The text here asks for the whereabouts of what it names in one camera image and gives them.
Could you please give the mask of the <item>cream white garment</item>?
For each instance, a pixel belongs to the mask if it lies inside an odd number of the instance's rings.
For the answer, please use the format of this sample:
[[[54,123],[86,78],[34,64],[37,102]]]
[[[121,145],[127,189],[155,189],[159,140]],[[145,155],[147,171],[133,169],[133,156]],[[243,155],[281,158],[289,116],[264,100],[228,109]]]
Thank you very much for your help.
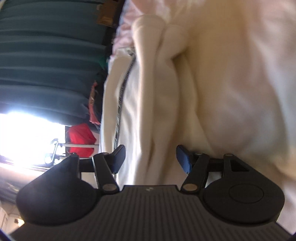
[[[295,178],[295,1],[142,1],[112,55],[101,150],[119,185],[179,184],[177,145]]]

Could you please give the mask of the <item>pile of colourful clothes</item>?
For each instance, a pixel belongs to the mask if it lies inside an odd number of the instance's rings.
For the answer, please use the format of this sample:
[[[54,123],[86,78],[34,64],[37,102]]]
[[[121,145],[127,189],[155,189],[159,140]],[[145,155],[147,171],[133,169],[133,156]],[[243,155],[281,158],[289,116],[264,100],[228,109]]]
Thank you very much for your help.
[[[90,122],[94,125],[99,126],[101,124],[102,107],[103,107],[103,95],[104,95],[104,84],[108,76],[108,61],[110,54],[104,53],[99,58],[98,72],[94,77],[94,82],[91,88],[88,109]]]

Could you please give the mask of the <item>red bag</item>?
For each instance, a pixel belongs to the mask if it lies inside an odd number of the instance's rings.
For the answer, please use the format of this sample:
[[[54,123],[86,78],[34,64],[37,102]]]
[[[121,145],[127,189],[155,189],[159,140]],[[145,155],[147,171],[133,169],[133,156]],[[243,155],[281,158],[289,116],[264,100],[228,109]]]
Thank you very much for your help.
[[[71,126],[66,132],[66,143],[80,145],[94,145],[96,138],[93,135],[88,124]],[[69,153],[76,153],[79,157],[89,158],[94,152],[94,148],[67,147]]]

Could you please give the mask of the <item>silver tripod stand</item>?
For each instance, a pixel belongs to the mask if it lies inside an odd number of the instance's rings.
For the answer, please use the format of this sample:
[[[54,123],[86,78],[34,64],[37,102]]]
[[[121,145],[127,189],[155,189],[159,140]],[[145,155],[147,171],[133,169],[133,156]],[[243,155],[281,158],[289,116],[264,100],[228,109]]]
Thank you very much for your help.
[[[53,166],[59,161],[64,160],[68,156],[75,154],[80,159],[89,159],[96,154],[99,148],[98,144],[72,144],[60,143],[57,138],[51,141],[48,145],[48,154],[46,155],[45,165]]]

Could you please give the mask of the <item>pastel pink blue bedspread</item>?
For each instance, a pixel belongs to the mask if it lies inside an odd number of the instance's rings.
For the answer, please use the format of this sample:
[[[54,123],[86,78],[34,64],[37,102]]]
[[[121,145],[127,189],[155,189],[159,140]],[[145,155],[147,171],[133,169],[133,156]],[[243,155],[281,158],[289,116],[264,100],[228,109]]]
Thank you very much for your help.
[[[125,1],[113,41],[112,55],[116,55],[121,48],[133,47],[132,24],[143,14],[141,3],[142,1]]]

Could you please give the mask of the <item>teal curtain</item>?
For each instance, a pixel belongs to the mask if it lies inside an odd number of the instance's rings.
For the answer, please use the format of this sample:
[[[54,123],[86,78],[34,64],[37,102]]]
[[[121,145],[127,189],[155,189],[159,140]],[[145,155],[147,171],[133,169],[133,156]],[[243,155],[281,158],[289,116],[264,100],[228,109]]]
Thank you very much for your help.
[[[95,1],[5,1],[1,8],[1,113],[67,126],[89,121],[106,28]]]

